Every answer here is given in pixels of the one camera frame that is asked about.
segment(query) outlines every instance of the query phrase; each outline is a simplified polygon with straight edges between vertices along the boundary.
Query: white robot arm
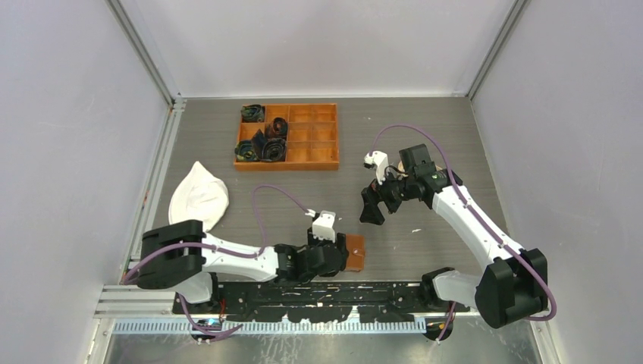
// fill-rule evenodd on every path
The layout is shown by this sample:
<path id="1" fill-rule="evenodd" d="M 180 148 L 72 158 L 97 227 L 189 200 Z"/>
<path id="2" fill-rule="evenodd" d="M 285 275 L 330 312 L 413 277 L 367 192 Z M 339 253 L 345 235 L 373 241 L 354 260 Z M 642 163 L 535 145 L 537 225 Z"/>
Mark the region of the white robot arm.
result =
<path id="1" fill-rule="evenodd" d="M 360 221 L 381 225 L 384 216 L 378 208 L 384 202 L 395 213 L 402 201 L 419 199 L 446 220 L 457 232 L 481 266 L 484 274 L 464 275 L 452 268 L 442 268 L 422 277 L 427 301 L 443 306 L 454 301 L 477 309 L 493 328 L 541 312 L 547 308 L 547 296 L 533 277 L 491 236 L 473 215 L 473 207 L 489 229 L 547 280 L 547 260 L 537 249 L 526 251 L 508 237 L 475 203 L 462 181 L 454 175 L 461 196 L 451 184 L 447 172 L 435 167 L 425 145 L 400 150 L 404 171 L 395 176 L 387 168 L 383 152 L 366 155 L 364 165 L 375 169 L 375 179 L 362 191 L 364 210 Z"/>
<path id="2" fill-rule="evenodd" d="M 197 220 L 148 231 L 143 235 L 141 257 L 155 257 L 140 269 L 136 284 L 142 289 L 176 291 L 188 303 L 204 303 L 212 299 L 217 284 L 213 273 L 294 285 L 318 275 L 330 277 L 339 271 L 363 268 L 363 259 L 352 259 L 354 252 L 363 257 L 363 239 L 335 233 L 334 212 L 309 210 L 306 215 L 313 221 L 304 246 L 260 248 L 232 243 L 204 234 L 202 222 Z M 188 242 L 188 247 L 159 253 L 165 246 L 182 242 Z"/>

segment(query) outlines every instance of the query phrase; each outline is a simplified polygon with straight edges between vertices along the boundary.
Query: white wall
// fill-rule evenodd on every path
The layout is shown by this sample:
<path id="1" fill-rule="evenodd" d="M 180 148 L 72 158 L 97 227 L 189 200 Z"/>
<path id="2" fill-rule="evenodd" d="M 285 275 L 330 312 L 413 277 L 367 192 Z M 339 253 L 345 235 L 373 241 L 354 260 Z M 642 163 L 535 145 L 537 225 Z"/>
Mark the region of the white wall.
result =
<path id="1" fill-rule="evenodd" d="M 643 2 L 538 0 L 474 106 L 507 223 L 549 260 L 565 362 L 641 362 Z"/>
<path id="2" fill-rule="evenodd" d="M 124 6 L 146 44 L 158 46 L 159 64 L 183 96 L 444 96 L 467 93 L 512 3 L 125 0 Z"/>
<path id="3" fill-rule="evenodd" d="M 168 111 L 104 1 L 0 2 L 0 352 L 86 354 Z"/>

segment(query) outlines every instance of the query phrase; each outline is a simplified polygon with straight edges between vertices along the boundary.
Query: orange divider tray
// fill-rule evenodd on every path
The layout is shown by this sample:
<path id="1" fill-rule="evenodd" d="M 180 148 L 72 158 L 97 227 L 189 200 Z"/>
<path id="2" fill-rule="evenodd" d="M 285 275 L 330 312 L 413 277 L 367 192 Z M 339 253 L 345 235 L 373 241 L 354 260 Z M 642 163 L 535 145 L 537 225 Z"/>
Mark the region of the orange divider tray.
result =
<path id="1" fill-rule="evenodd" d="M 238 171 L 336 171 L 340 166 L 337 104 L 267 104 L 265 122 L 240 121 L 237 143 L 265 133 L 275 118 L 288 123 L 285 162 L 240 162 Z"/>

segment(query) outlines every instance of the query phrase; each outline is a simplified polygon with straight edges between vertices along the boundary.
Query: gray table surface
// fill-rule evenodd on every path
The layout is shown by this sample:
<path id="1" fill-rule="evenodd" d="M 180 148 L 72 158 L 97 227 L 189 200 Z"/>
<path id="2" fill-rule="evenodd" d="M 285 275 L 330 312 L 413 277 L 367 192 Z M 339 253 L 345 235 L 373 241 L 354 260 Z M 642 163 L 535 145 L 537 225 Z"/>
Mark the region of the gray table surface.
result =
<path id="1" fill-rule="evenodd" d="M 239 108 L 249 103 L 336 102 L 340 137 L 339 171 L 237 172 L 232 161 Z M 250 192 L 258 184 L 275 184 L 290 191 L 306 206 L 337 213 L 335 228 L 366 237 L 366 264 L 360 273 L 340 273 L 334 280 L 413 280 L 429 271 L 453 266 L 476 274 L 481 269 L 450 226 L 420 202 L 406 202 L 383 226 L 360 224 L 360 191 L 373 178 L 362 160 L 373 138 L 392 123 L 408 123 L 432 134 L 447 151 L 456 173 L 476 202 L 501 227 L 504 219 L 491 179 L 469 100 L 436 99 L 189 99 L 180 121 L 155 227 L 168 223 L 168 206 L 174 189 L 200 161 L 230 192 L 230 207 L 211 231 L 238 243 L 259 245 L 259 228 L 252 216 Z M 411 130 L 389 130 L 378 150 L 397 162 L 397 152 L 427 143 Z M 441 164 L 433 146 L 429 151 Z M 259 208 L 267 224 L 268 243 L 306 243 L 310 220 L 286 197 L 273 190 L 259 193 Z M 222 279 L 242 279 L 223 276 Z M 135 337 L 115 335 L 107 362 L 409 362 L 409 363 L 513 363 L 541 362 L 528 322 L 500 330 L 481 318 L 459 317 L 453 336 L 440 347 L 421 335 L 261 335 L 239 336 L 211 346 L 195 347 L 181 335 Z"/>
<path id="2" fill-rule="evenodd" d="M 340 138 L 339 171 L 239 172 L 233 167 L 239 109 L 249 103 L 336 102 Z M 362 234 L 366 238 L 365 268 L 360 273 L 340 273 L 334 280 L 418 280 L 444 266 L 480 274 L 473 255 L 451 227 L 421 202 L 402 204 L 395 215 L 386 215 L 382 226 L 360 224 L 360 192 L 374 177 L 362 166 L 378 131 L 389 124 L 408 123 L 422 127 L 447 152 L 454 171 L 464 180 L 475 201 L 504 228 L 504 219 L 491 179 L 485 152 L 475 125 L 471 105 L 464 98 L 389 99 L 188 99 L 180 120 L 155 227 L 168 223 L 172 193 L 200 161 L 221 178 L 230 194 L 230 206 L 211 230 L 221 239 L 258 246 L 259 227 L 252 216 L 250 193 L 259 184 L 285 188 L 307 207 L 337 213 L 335 230 Z M 420 143 L 438 164 L 441 158 L 423 136 L 402 128 L 386 132 L 377 150 L 399 161 L 400 149 Z M 310 220 L 287 197 L 274 190 L 258 192 L 258 206 L 267 226 L 268 243 L 303 245 Z M 243 279 L 221 276 L 221 279 Z"/>

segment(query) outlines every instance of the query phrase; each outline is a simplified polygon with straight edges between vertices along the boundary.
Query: white hat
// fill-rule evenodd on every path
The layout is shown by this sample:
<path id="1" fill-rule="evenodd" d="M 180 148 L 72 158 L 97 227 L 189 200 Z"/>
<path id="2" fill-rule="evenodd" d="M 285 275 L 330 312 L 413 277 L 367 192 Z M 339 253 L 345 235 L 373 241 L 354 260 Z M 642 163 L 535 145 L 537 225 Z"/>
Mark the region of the white hat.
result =
<path id="1" fill-rule="evenodd" d="M 168 220 L 170 224 L 200 220 L 203 231 L 209 231 L 221 219 L 229 203 L 223 181 L 197 161 L 172 194 Z"/>

